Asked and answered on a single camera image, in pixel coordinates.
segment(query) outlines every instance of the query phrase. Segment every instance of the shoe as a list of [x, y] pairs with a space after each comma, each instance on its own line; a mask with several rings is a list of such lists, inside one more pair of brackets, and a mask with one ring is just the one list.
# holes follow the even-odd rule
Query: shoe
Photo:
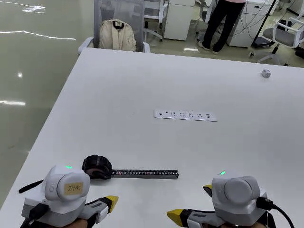
[[217, 48], [216, 45], [214, 45], [213, 48], [212, 48], [212, 53], [214, 55], [217, 55], [221, 51], [221, 49]]
[[205, 51], [209, 51], [209, 50], [210, 50], [210, 48], [204, 47], [204, 46], [203, 46], [203, 43], [200, 42], [200, 41], [198, 41], [198, 46], [201, 47], [202, 49], [204, 49]]

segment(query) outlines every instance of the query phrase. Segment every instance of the label sticker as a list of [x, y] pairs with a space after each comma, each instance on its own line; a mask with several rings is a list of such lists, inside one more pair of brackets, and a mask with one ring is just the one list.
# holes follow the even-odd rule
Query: label sticker
[[82, 193], [83, 182], [65, 184], [65, 195], [78, 195]]

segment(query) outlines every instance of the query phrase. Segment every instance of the person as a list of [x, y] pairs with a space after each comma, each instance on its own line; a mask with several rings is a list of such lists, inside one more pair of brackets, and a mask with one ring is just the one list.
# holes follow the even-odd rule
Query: person
[[64, 228], [87, 228], [87, 221], [84, 219], [79, 219], [73, 222], [72, 224], [65, 226]]
[[[77, 220], [76, 222], [66, 226], [65, 228], [86, 228], [87, 227], [87, 222], [83, 219]], [[230, 226], [230, 225], [222, 225], [220, 228], [233, 228], [235, 226]], [[251, 228], [266, 228], [264, 225], [260, 223], [254, 224]]]
[[218, 0], [208, 24], [203, 42], [199, 42], [198, 46], [209, 51], [211, 48], [212, 37], [220, 25], [221, 21], [225, 19], [224, 28], [218, 42], [213, 46], [213, 53], [218, 54], [224, 47], [234, 24], [236, 23], [240, 12], [242, 11], [246, 0]]

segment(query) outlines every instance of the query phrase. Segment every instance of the tape measure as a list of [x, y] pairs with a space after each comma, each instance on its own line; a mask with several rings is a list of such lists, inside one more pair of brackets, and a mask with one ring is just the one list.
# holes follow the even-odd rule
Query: tape measure
[[178, 170], [114, 170], [110, 161], [103, 156], [92, 155], [87, 157], [82, 170], [91, 179], [110, 178], [150, 178], [150, 179], [177, 179]]

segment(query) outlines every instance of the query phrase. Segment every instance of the white cabinet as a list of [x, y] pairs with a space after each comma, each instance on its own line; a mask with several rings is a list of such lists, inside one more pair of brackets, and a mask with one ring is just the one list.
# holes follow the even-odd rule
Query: white cabinet
[[186, 40], [195, 0], [170, 0], [164, 38]]

